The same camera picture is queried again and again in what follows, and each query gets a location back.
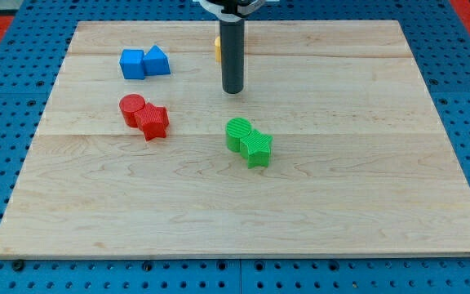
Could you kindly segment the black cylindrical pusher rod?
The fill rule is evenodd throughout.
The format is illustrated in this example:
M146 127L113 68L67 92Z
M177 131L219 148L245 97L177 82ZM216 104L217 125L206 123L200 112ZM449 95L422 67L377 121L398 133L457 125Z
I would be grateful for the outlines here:
M237 94L244 87L245 21L219 22L222 87L228 94Z

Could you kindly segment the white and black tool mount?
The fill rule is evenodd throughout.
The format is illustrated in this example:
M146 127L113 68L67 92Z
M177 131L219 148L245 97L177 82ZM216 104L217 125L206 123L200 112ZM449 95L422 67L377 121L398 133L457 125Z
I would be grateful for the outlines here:
M261 7L278 5L279 0L193 0L204 10L224 22L238 22Z

